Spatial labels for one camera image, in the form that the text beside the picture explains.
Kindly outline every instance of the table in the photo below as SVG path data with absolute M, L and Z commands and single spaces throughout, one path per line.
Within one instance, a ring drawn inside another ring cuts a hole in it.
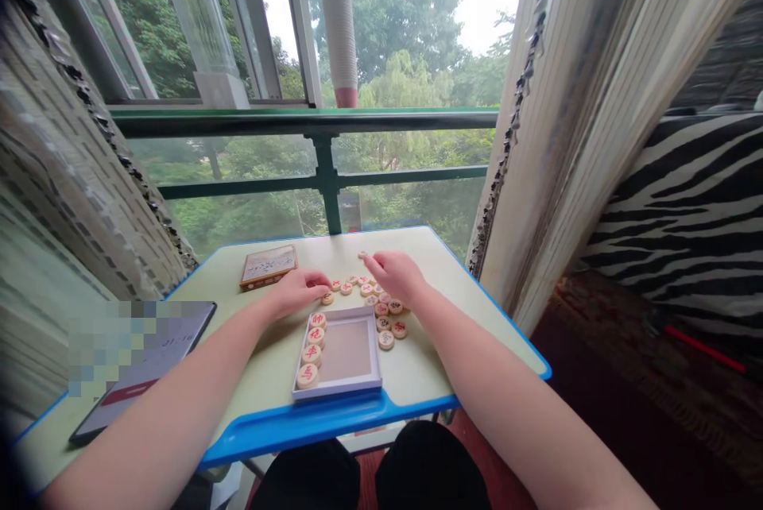
M 218 310 L 203 341 L 236 311 L 271 289 L 241 292 L 238 282 L 246 255 L 287 244 L 296 247 L 300 267 L 321 269 L 331 279 L 363 275 L 366 269 L 358 259 L 361 250 L 405 251 L 435 288 L 538 375 L 551 376 L 548 363 L 428 226 L 224 246 L 168 299 L 217 302 Z M 352 392 L 294 403 L 294 365 L 308 313 L 319 307 L 339 310 L 361 305 L 357 288 L 349 296 L 337 292 L 328 308 L 315 303 L 274 324 L 263 335 L 199 469 L 459 406 L 442 363 L 413 313 L 405 318 L 408 337 L 381 354 L 381 392 Z M 92 403 L 64 396 L 18 439 L 14 448 L 26 460 L 35 490 L 43 489 L 77 455 L 77 450 L 68 450 L 67 440 L 90 408 Z

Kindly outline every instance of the green railing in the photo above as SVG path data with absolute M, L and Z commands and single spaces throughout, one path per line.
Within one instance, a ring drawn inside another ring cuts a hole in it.
M 489 129 L 498 109 L 389 110 L 115 110 L 112 116 L 128 139 L 237 137 L 302 134 L 316 149 L 316 174 L 267 180 L 216 180 L 160 186 L 166 199 L 240 195 L 312 188 L 323 197 L 329 234 L 341 234 L 338 194 L 341 188 L 432 180 L 484 178 L 487 165 L 425 168 L 390 172 L 338 173 L 331 142 L 342 133 L 381 131 Z

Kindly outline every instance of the person's right hand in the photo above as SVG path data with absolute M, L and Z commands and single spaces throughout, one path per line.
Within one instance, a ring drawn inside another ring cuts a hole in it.
M 416 262 L 404 252 L 376 252 L 364 257 L 363 263 L 385 292 L 408 305 L 427 284 Z

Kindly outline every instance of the white curtain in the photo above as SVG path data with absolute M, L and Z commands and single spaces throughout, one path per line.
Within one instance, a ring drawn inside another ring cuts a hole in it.
M 551 0 L 481 281 L 532 333 L 617 182 L 741 0 Z M 517 31 L 533 21 L 520 0 Z M 527 55 L 514 37 L 493 174 Z M 489 192 L 486 184 L 483 198 Z

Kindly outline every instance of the zebra print chair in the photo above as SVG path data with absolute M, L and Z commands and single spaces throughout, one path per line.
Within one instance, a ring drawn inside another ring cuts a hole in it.
M 583 261 L 714 344 L 763 357 L 763 114 L 664 119 Z

